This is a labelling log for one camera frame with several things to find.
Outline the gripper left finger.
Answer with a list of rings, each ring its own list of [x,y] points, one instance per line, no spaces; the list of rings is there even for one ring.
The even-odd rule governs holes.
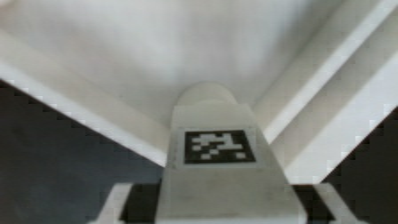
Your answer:
[[[158,183],[117,183],[87,224],[154,224],[158,193]]]

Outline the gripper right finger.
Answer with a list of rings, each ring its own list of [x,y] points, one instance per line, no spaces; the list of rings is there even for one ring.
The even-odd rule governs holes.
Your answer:
[[[293,189],[305,209],[305,224],[369,224],[357,218],[328,183],[295,185]]]

